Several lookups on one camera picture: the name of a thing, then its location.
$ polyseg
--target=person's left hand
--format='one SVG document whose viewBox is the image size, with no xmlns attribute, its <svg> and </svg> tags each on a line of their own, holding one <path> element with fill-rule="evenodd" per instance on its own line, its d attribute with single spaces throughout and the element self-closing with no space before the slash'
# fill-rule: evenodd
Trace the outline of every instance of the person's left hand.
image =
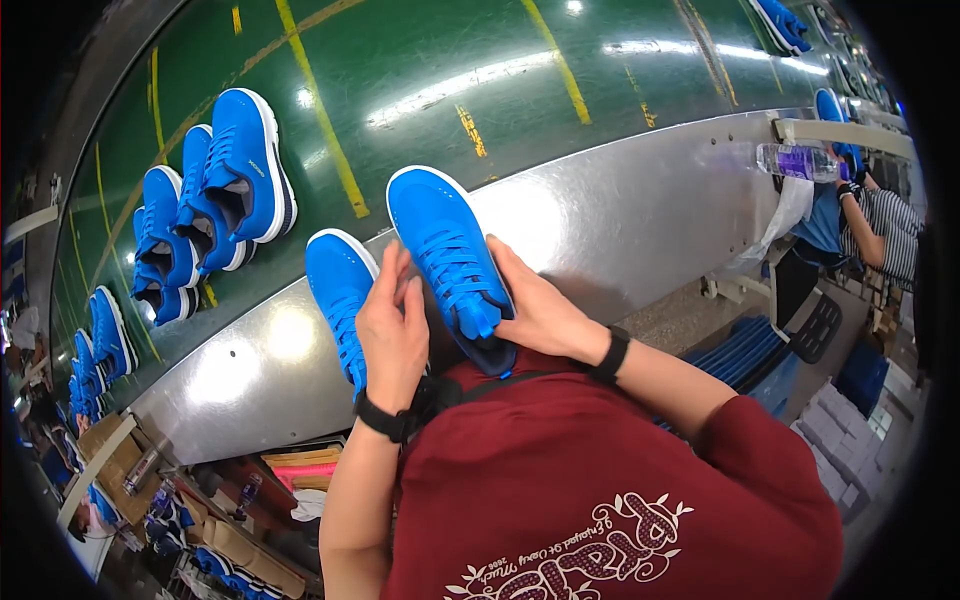
<svg viewBox="0 0 960 600">
<path fill-rule="evenodd" d="M 357 338 L 367 361 L 367 397 L 392 415 L 410 408 L 429 350 L 423 284 L 418 276 L 407 279 L 409 269 L 410 253 L 391 242 L 356 318 Z"/>
</svg>

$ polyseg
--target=black wristwatch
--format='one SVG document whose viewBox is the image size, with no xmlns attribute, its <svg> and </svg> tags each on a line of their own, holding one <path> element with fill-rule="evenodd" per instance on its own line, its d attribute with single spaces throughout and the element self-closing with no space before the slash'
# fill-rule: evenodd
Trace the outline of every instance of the black wristwatch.
<svg viewBox="0 0 960 600">
<path fill-rule="evenodd" d="M 396 415 L 385 413 L 377 408 L 367 397 L 367 388 L 357 393 L 353 414 L 367 426 L 390 438 L 394 444 L 403 444 L 416 431 L 416 416 L 409 411 L 400 411 Z"/>
<path fill-rule="evenodd" d="M 610 330 L 610 348 L 596 367 L 588 367 L 587 375 L 595 381 L 616 385 L 616 372 L 620 370 L 623 359 L 627 356 L 627 346 L 630 345 L 630 334 L 616 325 L 608 325 Z"/>
</svg>

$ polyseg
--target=purple bottle label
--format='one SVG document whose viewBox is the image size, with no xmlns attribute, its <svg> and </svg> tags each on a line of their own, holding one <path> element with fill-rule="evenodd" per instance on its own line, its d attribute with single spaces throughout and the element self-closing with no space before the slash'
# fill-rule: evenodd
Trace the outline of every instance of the purple bottle label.
<svg viewBox="0 0 960 600">
<path fill-rule="evenodd" d="M 806 172 L 808 150 L 803 146 L 780 146 L 777 149 L 777 166 L 780 168 L 780 173 L 802 180 L 812 179 Z"/>
</svg>

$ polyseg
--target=stainless steel panel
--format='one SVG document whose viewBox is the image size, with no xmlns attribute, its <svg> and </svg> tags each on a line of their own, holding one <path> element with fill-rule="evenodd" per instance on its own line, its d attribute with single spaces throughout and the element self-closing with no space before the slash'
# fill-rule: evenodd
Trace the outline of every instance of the stainless steel panel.
<svg viewBox="0 0 960 600">
<path fill-rule="evenodd" d="M 756 144 L 805 109 L 734 114 L 622 139 L 476 190 L 481 228 L 592 318 L 610 323 L 758 240 L 777 206 Z M 369 242 L 379 257 L 391 230 Z M 434 349 L 449 346 L 429 307 Z M 352 388 L 302 278 L 215 335 L 132 405 L 168 460 L 190 465 L 349 427 Z"/>
</svg>

